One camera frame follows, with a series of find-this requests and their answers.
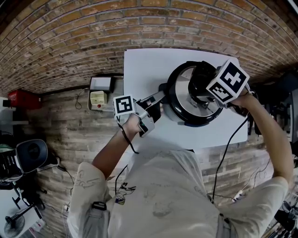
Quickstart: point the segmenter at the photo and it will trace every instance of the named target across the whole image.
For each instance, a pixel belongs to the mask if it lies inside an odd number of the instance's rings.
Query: black rim
[[[178,77],[178,75],[181,73],[182,70],[185,68],[191,67],[191,66],[198,66],[202,68],[201,74],[206,74],[207,77],[210,77],[210,79],[213,79],[213,76],[215,75],[216,68],[213,67],[211,64],[202,61],[202,62],[195,62],[195,61],[187,61],[186,63],[180,65],[178,68],[176,68],[173,73],[170,75],[167,83],[167,89],[165,91],[167,100],[169,102],[170,107],[174,111],[174,113],[183,121],[186,123],[192,124],[192,125],[206,125],[210,123],[212,120],[214,120],[216,117],[219,116],[222,108],[219,108],[215,113],[213,113],[210,116],[206,117],[199,117],[195,116],[188,111],[186,111],[181,104],[178,101],[178,98],[176,96],[175,92],[175,82]]]

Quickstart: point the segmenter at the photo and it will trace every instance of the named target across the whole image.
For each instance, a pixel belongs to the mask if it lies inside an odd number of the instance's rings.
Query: metal lid
[[[185,122],[204,125],[222,111],[206,90],[215,76],[215,70],[207,62],[188,61],[170,75],[168,101],[177,116]]]

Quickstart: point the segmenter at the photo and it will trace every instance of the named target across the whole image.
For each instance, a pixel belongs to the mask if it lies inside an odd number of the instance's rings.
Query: white t-shirt
[[[106,201],[111,238],[214,238],[218,216],[229,218],[239,238],[261,237],[288,191],[282,177],[258,186],[244,199],[216,208],[208,199],[195,154],[159,152],[133,167],[110,199],[103,173],[82,163],[73,189],[68,226],[75,238],[82,214],[95,201]]]

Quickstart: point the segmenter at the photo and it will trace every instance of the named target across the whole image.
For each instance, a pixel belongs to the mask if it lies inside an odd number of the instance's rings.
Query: shirt sleeve
[[[289,189],[283,177],[272,178],[240,201],[219,208],[230,219],[238,237],[261,237],[282,205]]]
[[[68,227],[75,238],[80,224],[90,206],[96,201],[108,199],[108,187],[103,173],[92,164],[83,162],[79,165],[70,200]]]

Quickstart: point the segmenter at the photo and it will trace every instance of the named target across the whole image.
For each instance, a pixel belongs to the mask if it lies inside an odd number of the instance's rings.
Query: red plastic crate
[[[8,94],[8,100],[11,101],[12,107],[23,109],[39,109],[41,108],[41,97],[35,93],[27,92],[25,90],[15,90]]]

